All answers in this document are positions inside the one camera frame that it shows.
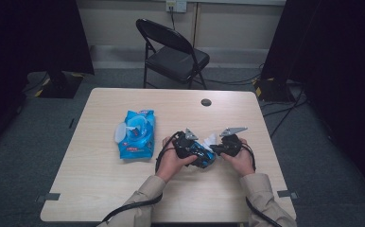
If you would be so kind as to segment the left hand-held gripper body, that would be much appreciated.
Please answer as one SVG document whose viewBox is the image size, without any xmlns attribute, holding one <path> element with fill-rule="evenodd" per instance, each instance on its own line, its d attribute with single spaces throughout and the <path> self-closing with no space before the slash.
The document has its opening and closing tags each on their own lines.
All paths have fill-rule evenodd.
<svg viewBox="0 0 365 227">
<path fill-rule="evenodd" d="M 173 141 L 174 148 L 179 158 L 183 159 L 195 155 L 195 147 L 198 137 L 188 128 L 185 131 L 178 131 L 177 138 Z"/>
</svg>

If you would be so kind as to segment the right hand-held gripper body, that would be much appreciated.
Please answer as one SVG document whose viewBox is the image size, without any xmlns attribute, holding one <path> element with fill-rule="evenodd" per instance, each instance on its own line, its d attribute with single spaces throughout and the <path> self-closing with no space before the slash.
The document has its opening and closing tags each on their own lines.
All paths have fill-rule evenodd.
<svg viewBox="0 0 365 227">
<path fill-rule="evenodd" d="M 222 148 L 221 153 L 226 153 L 235 157 L 241 150 L 242 142 L 238 138 L 239 132 L 245 131 L 246 127 L 241 128 L 226 128 L 221 134 Z"/>
</svg>

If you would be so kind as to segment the blue toy car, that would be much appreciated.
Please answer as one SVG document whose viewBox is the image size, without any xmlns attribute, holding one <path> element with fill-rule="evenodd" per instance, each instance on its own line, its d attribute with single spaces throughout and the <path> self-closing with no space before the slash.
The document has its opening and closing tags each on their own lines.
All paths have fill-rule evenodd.
<svg viewBox="0 0 365 227">
<path fill-rule="evenodd" d="M 210 150 L 206 149 L 204 146 L 201 146 L 201 151 L 195 151 L 192 149 L 192 146 L 198 142 L 192 142 L 186 148 L 184 148 L 185 153 L 188 156 L 195 155 L 197 158 L 201 159 L 201 166 L 197 166 L 200 168 L 206 168 L 210 166 L 216 159 L 215 154 Z"/>
</svg>

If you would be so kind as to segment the blue wet wipes pack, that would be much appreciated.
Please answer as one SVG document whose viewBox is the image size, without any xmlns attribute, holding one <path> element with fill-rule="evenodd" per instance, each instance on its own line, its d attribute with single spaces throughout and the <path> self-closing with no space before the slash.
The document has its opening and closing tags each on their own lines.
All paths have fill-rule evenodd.
<svg viewBox="0 0 365 227">
<path fill-rule="evenodd" d="M 136 127 L 128 131 L 126 127 Z M 121 159 L 150 159 L 154 151 L 155 116 L 153 110 L 127 111 L 125 120 L 114 131 Z"/>
</svg>

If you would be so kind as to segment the person's right hand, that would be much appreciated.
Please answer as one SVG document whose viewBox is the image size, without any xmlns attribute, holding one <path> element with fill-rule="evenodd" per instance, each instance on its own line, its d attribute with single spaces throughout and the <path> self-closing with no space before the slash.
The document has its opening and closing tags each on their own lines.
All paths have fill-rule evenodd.
<svg viewBox="0 0 365 227">
<path fill-rule="evenodd" d="M 230 156 L 226 153 L 222 153 L 221 157 L 233 167 L 240 177 L 244 177 L 255 172 L 252 166 L 252 157 L 245 148 L 242 148 L 236 156 Z"/>
</svg>

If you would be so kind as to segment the person's left hand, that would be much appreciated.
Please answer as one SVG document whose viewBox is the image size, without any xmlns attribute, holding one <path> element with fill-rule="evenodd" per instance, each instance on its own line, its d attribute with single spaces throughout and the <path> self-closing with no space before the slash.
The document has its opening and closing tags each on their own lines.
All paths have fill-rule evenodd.
<svg viewBox="0 0 365 227">
<path fill-rule="evenodd" d="M 165 147 L 165 153 L 155 175 L 168 183 L 184 166 L 193 163 L 197 156 L 191 155 L 181 159 L 177 155 L 174 145 L 170 142 L 169 136 L 163 140 L 163 146 Z"/>
</svg>

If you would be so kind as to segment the black stand base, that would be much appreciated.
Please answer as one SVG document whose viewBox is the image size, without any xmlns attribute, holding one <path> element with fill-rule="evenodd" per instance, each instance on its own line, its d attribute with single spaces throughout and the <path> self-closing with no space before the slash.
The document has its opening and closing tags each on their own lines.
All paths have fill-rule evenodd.
<svg viewBox="0 0 365 227">
<path fill-rule="evenodd" d="M 73 98 L 83 81 L 83 76 L 72 73 L 64 74 L 60 70 L 48 71 L 49 79 L 37 92 L 37 97 L 43 98 Z"/>
<path fill-rule="evenodd" d="M 280 83 L 275 78 L 255 79 L 252 82 L 255 94 L 262 101 L 293 102 L 294 97 L 286 83 Z"/>
</svg>

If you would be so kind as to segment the grey tape strip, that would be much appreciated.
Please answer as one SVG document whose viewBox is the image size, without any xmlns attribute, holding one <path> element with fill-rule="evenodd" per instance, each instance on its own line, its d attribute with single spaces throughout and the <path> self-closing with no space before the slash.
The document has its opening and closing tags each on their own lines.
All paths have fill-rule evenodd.
<svg viewBox="0 0 365 227">
<path fill-rule="evenodd" d="M 296 192 L 291 192 L 289 190 L 280 190 L 277 191 L 277 195 L 279 198 L 285 198 L 285 197 L 290 197 L 293 200 L 296 200 L 299 198 L 298 194 Z"/>
<path fill-rule="evenodd" d="M 46 193 L 36 198 L 36 202 L 58 201 L 61 193 Z"/>
</svg>

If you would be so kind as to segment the black folding chair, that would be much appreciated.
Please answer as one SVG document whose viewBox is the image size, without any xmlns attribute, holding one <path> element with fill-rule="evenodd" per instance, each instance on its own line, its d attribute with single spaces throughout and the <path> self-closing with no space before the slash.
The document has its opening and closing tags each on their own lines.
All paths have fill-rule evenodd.
<svg viewBox="0 0 365 227">
<path fill-rule="evenodd" d="M 207 88 L 202 70 L 208 65 L 210 56 L 192 46 L 175 29 L 148 19 L 138 19 L 136 27 L 146 41 L 143 87 L 153 86 L 148 82 L 148 69 L 192 87 L 195 77 Z"/>
</svg>

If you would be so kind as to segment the black curtain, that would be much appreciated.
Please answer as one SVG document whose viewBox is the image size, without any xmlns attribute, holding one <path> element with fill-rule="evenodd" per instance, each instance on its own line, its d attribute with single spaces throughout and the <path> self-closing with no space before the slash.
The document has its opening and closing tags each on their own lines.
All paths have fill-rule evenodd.
<svg viewBox="0 0 365 227">
<path fill-rule="evenodd" d="M 262 77 L 304 83 L 365 178 L 365 0 L 286 0 Z"/>
<path fill-rule="evenodd" d="M 77 0 L 0 0 L 0 133 L 32 72 L 93 74 Z"/>
</svg>

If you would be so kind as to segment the white wall socket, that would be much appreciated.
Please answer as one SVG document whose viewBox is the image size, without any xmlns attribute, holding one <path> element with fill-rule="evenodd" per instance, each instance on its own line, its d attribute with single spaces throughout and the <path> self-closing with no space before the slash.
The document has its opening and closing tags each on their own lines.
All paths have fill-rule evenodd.
<svg viewBox="0 0 365 227">
<path fill-rule="evenodd" d="M 183 0 L 167 0 L 165 2 L 165 10 L 167 12 L 186 13 L 187 2 Z"/>
</svg>

